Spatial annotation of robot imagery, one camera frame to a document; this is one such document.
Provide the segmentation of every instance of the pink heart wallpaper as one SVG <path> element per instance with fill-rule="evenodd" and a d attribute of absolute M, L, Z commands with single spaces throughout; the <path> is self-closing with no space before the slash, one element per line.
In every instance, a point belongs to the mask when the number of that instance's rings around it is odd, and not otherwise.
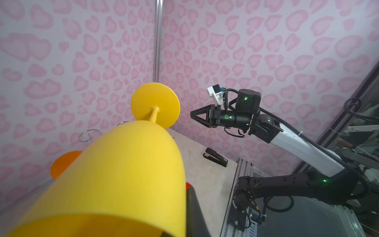
<path fill-rule="evenodd" d="M 165 0 L 161 37 L 160 81 L 181 103 L 173 129 L 285 175 L 300 159 L 253 135 L 208 129 L 190 111 L 214 104 L 215 84 L 252 89 L 261 107 L 317 140 L 378 61 L 379 1 Z"/>
<path fill-rule="evenodd" d="M 131 121 L 152 81 L 155 2 L 0 2 L 0 209 L 49 179 L 86 129 Z"/>

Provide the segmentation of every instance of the white arm segment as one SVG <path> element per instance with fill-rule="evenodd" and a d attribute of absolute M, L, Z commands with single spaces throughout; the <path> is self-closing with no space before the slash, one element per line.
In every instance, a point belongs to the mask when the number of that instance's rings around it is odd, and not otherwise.
<path fill-rule="evenodd" d="M 332 177 L 345 169 L 338 162 L 304 141 L 283 124 L 280 124 L 280 128 L 283 129 L 283 132 L 279 132 L 278 135 L 271 140 L 271 144 L 294 154 L 328 177 Z M 331 150 L 328 151 L 339 158 L 335 152 Z"/>

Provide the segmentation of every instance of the metal frame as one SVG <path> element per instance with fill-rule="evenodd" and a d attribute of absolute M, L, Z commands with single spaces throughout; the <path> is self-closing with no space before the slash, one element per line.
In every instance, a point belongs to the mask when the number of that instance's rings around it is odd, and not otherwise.
<path fill-rule="evenodd" d="M 377 88 L 379 88 L 379 62 L 373 67 L 373 69 L 368 73 L 365 80 L 360 84 L 352 97 L 357 97 L 361 99 L 362 105 L 361 109 L 365 108 L 368 104 L 370 98 L 377 94 Z M 354 116 L 349 115 L 345 111 L 341 111 L 340 115 L 334 119 L 333 124 L 328 130 L 326 130 L 317 140 L 317 144 L 326 149 L 333 150 L 335 148 L 335 141 L 340 136 L 340 134 L 346 130 L 346 128 L 355 119 Z M 307 163 L 301 161 L 297 168 L 292 172 L 298 173 L 308 166 Z"/>
<path fill-rule="evenodd" d="M 343 131 L 344 133 L 350 132 L 372 132 L 379 131 L 379 124 L 375 125 L 361 125 L 361 126 L 349 126 Z"/>
<path fill-rule="evenodd" d="M 379 170 L 379 162 L 369 159 L 363 155 L 360 155 L 358 153 L 354 153 L 349 149 L 341 150 L 340 153 L 342 153 L 344 156 L 346 156 L 349 159 L 355 160 L 360 164 L 363 164 L 365 166 L 374 168 L 376 170 Z"/>
<path fill-rule="evenodd" d="M 265 171 L 263 169 L 255 167 L 252 163 L 239 159 L 236 173 L 234 175 L 232 190 L 230 191 L 229 201 L 228 205 L 226 207 L 226 213 L 224 217 L 224 222 L 222 223 L 221 233 L 220 237 L 249 237 L 248 231 L 245 231 L 242 233 L 241 231 L 235 229 L 232 225 L 227 223 L 227 217 L 229 215 L 230 206 L 232 205 L 232 198 L 235 191 L 235 186 L 237 184 L 237 180 L 241 176 L 253 176 L 253 174 L 259 174 L 262 177 L 272 177 L 276 176 L 268 171 Z M 365 233 L 359 224 L 359 220 L 354 214 L 352 210 L 348 210 L 345 207 L 341 205 L 329 205 L 324 202 L 320 202 L 314 198 L 306 198 L 311 202 L 316 202 L 319 205 L 323 206 L 325 209 L 329 209 L 331 212 L 335 213 L 341 213 L 341 223 L 344 226 L 345 229 L 350 229 L 349 237 L 357 237 L 357 236 L 365 236 Z M 354 205 L 354 200 L 349 200 L 351 202 L 348 202 L 349 204 Z"/>
<path fill-rule="evenodd" d="M 154 25 L 154 62 L 153 82 L 159 82 L 159 58 L 161 53 L 161 29 L 163 18 L 163 0 L 155 2 L 155 25 Z"/>

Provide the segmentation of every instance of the black cable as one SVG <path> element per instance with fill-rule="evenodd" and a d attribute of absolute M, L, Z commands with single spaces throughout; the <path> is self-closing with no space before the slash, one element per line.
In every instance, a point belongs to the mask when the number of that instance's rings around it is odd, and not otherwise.
<path fill-rule="evenodd" d="M 304 139 L 306 142 L 308 142 L 309 144 L 311 144 L 312 146 L 314 146 L 315 148 L 317 148 L 318 150 L 320 150 L 322 153 L 326 154 L 327 156 L 329 156 L 330 158 L 332 158 L 333 160 L 335 160 L 337 163 L 339 163 L 340 165 L 342 165 L 343 167 L 345 167 L 346 169 L 348 169 L 350 172 L 354 173 L 358 177 L 358 179 L 362 182 L 364 191 L 362 193 L 360 193 L 360 194 L 357 194 L 357 195 L 350 195 L 348 197 L 349 199 L 362 198 L 362 197 L 364 197 L 366 194 L 368 194 L 370 192 L 370 187 L 369 187 L 369 184 L 368 184 L 367 180 L 362 175 L 360 175 L 360 173 L 358 171 L 356 171 L 353 167 L 348 166 L 343 160 L 341 160 L 340 158 L 338 158 L 337 156 L 335 156 L 334 154 L 332 154 L 331 152 L 329 152 L 325 148 L 321 147 L 319 144 L 315 143 L 314 141 L 312 141 L 311 139 L 309 139 L 304 134 L 300 133 L 299 130 L 297 130 L 296 128 L 294 128 L 291 124 L 287 123 L 285 120 L 279 118 L 278 116 L 270 113 L 269 111 L 267 111 L 267 110 L 265 110 L 263 108 L 260 108 L 260 110 L 262 112 L 264 112 L 265 114 L 267 114 L 267 115 L 273 117 L 274 119 L 278 120 L 280 123 L 284 124 L 291 131 L 293 131 L 294 133 L 296 133 L 300 138 Z"/>
<path fill-rule="evenodd" d="M 373 158 L 372 158 L 371 156 L 369 156 L 369 155 L 366 155 L 366 154 L 364 154 L 364 153 L 360 153 L 360 152 L 356 152 L 356 151 L 354 151 L 354 150 L 352 150 L 352 149 L 349 149 L 349 148 L 344 148 L 344 149 L 339 150 L 339 151 L 349 151 L 349 152 L 351 152 L 351 153 L 354 153 L 354 154 L 357 154 L 357 155 L 360 155 L 360 156 L 364 156 L 364 157 L 366 157 L 367 159 L 375 160 L 375 159 L 373 159 Z"/>
<path fill-rule="evenodd" d="M 258 109 L 258 111 L 255 114 L 253 114 L 253 118 L 251 119 L 251 122 L 250 122 L 251 125 L 255 124 L 259 115 L 260 115 L 260 108 Z"/>
<path fill-rule="evenodd" d="M 238 94 L 238 91 L 235 89 L 226 89 L 222 95 L 223 100 L 224 100 L 224 110 L 228 110 L 228 91 L 234 92 Z"/>
<path fill-rule="evenodd" d="M 250 226 L 251 226 L 251 220 L 250 220 L 249 214 L 247 213 L 247 210 L 246 210 L 246 216 L 247 216 L 247 220 L 249 221 L 249 225 L 248 226 L 244 226 L 245 229 L 250 228 Z"/>
<path fill-rule="evenodd" d="M 262 220 L 264 221 L 263 215 L 262 215 L 262 213 L 261 213 L 261 211 L 260 211 L 260 209 L 259 209 L 257 203 L 255 202 L 255 200 L 253 200 L 252 202 L 253 202 L 254 205 L 255 205 L 255 208 L 254 208 L 254 209 L 258 212 L 258 219 L 259 219 L 259 218 L 262 218 Z"/>
<path fill-rule="evenodd" d="M 238 129 L 238 133 L 241 135 L 241 136 L 238 136 L 238 135 L 234 135 L 234 134 L 231 134 L 231 133 L 228 133 L 227 131 L 226 131 L 226 129 L 225 129 L 226 127 L 224 127 L 224 131 L 227 133 L 227 134 L 229 134 L 230 136 L 234 136 L 234 137 L 245 137 L 245 135 L 243 135 L 243 134 L 241 134 L 240 133 L 240 129 Z"/>
<path fill-rule="evenodd" d="M 349 106 L 352 105 L 352 103 L 358 103 L 357 104 L 358 107 L 360 107 L 362 104 L 362 102 L 360 101 L 359 98 L 350 98 L 350 99 L 346 100 L 345 103 L 343 104 L 343 109 L 345 110 L 346 113 L 353 115 L 357 118 L 360 118 L 362 120 L 365 120 L 367 122 L 372 122 L 374 124 L 377 124 L 379 122 L 379 121 L 373 121 L 372 120 L 372 119 L 379 119 L 379 117 L 371 117 L 371 116 L 360 115 L 359 113 L 352 111 L 349 108 Z"/>
<path fill-rule="evenodd" d="M 240 132 L 240 129 L 238 129 L 238 134 L 240 134 L 241 136 L 245 136 L 243 135 L 241 132 Z"/>
<path fill-rule="evenodd" d="M 293 200 L 292 196 L 288 196 L 288 197 L 290 198 L 291 203 L 290 203 L 290 205 L 288 207 L 283 208 L 283 209 L 275 209 L 275 208 L 272 208 L 272 207 L 270 207 L 268 205 L 269 201 L 273 198 L 273 196 L 271 196 L 271 197 L 264 197 L 263 198 L 263 204 L 264 204 L 264 206 L 263 206 L 263 214 L 265 214 L 265 211 L 266 211 L 265 209 L 266 208 L 269 209 L 269 210 L 271 210 L 271 211 L 273 211 L 273 212 L 287 212 L 287 211 L 291 210 L 293 208 L 293 205 L 294 205 L 295 201 Z"/>
<path fill-rule="evenodd" d="M 233 99 L 230 103 L 229 103 L 229 109 L 233 110 L 233 111 L 236 111 L 236 109 L 232 106 L 233 104 L 235 104 L 237 102 L 237 98 Z"/>

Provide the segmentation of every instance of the orange disc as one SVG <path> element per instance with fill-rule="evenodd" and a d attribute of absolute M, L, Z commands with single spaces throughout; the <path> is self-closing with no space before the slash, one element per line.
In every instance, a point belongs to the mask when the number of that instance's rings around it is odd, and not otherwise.
<path fill-rule="evenodd" d="M 72 151 L 59 157 L 51 166 L 50 174 L 54 180 L 59 178 L 61 174 L 71 165 L 71 163 L 80 156 L 82 151 Z"/>

